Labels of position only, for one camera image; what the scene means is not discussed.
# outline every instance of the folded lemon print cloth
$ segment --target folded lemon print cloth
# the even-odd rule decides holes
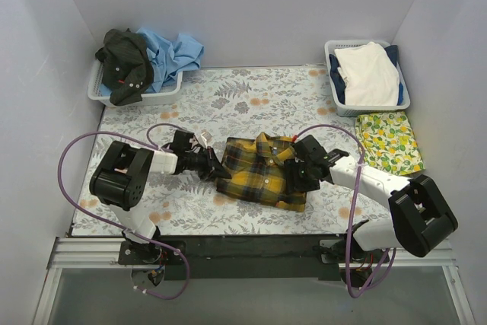
[[[365,147],[364,162],[395,175],[424,169],[418,144],[404,112],[363,114],[355,133]]]

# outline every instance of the gray floor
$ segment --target gray floor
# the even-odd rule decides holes
[[[341,282],[192,280],[181,298],[132,290],[128,269],[64,269],[50,324],[458,324],[441,267],[393,268],[352,300]],[[162,283],[173,293],[180,282]]]

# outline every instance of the clothing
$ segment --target clothing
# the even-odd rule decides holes
[[[397,63],[399,62],[399,49],[397,45],[391,45],[386,48],[387,57],[389,60],[397,67]],[[338,59],[335,55],[329,55],[329,76],[331,77],[333,84],[335,85],[336,96],[341,104],[345,104],[345,82],[343,81],[342,77],[338,73],[338,67],[340,64]],[[399,82],[399,96],[397,98],[397,105],[400,106],[403,103],[403,93],[404,93],[404,86],[403,83]]]
[[[365,147],[364,162],[371,167],[395,175],[425,168],[404,112],[360,115],[355,121],[355,134]]]
[[[359,47],[336,49],[339,74],[345,82],[345,103],[349,106],[396,106],[399,72],[384,48],[374,42]]]
[[[144,37],[130,30],[113,29],[105,35],[95,56],[103,63],[101,82],[111,90],[111,104],[125,106],[142,100],[142,93],[154,79],[146,48]]]
[[[154,67],[154,83],[148,92],[157,93],[164,82],[176,80],[178,72],[198,70],[205,47],[187,34],[180,33],[170,42],[151,30],[137,31],[145,38],[147,55]]]
[[[306,193],[286,193],[284,161],[294,156],[291,137],[270,137],[264,132],[255,140],[230,137],[222,164],[232,178],[217,179],[216,190],[237,199],[303,212]]]

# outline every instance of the yellow plaid shirt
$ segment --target yellow plaid shirt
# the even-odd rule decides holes
[[[291,145],[291,137],[270,137],[264,132],[255,140],[228,138],[222,164],[231,179],[218,178],[216,190],[237,199],[303,212],[306,193],[286,193],[284,160],[294,159]]]

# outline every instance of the white plastic basket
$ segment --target white plastic basket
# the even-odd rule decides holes
[[[103,77],[103,64],[95,60],[91,70],[90,82],[88,84],[88,97],[92,100],[99,100],[108,107],[117,107],[110,103],[110,97],[103,97],[100,93],[101,79]],[[183,72],[177,74],[176,86],[162,87],[161,93],[147,93],[142,95],[142,101],[127,104],[127,106],[156,106],[159,104],[173,104],[180,96]]]
[[[382,47],[388,47],[390,44],[385,41],[375,41],[375,40],[339,40],[339,41],[328,41],[325,43],[325,57],[326,57],[326,67],[328,68],[328,75],[329,70],[331,69],[331,65],[329,63],[329,55],[335,55],[335,49],[345,49],[347,47],[358,47],[362,45],[366,45],[367,43],[374,41],[375,43],[380,44]],[[347,106],[345,104],[341,104],[338,100],[338,95],[336,94],[335,84],[331,78],[329,82],[332,87],[333,93],[333,100],[336,104],[336,113],[339,116],[343,117],[353,117],[358,116],[359,114],[367,114],[373,112],[384,112],[386,110],[405,110],[411,104],[409,99],[408,89],[406,87],[406,83],[404,82],[404,77],[401,72],[401,68],[399,67],[399,63],[397,63],[397,71],[399,72],[399,82],[403,84],[403,102],[399,106]]]

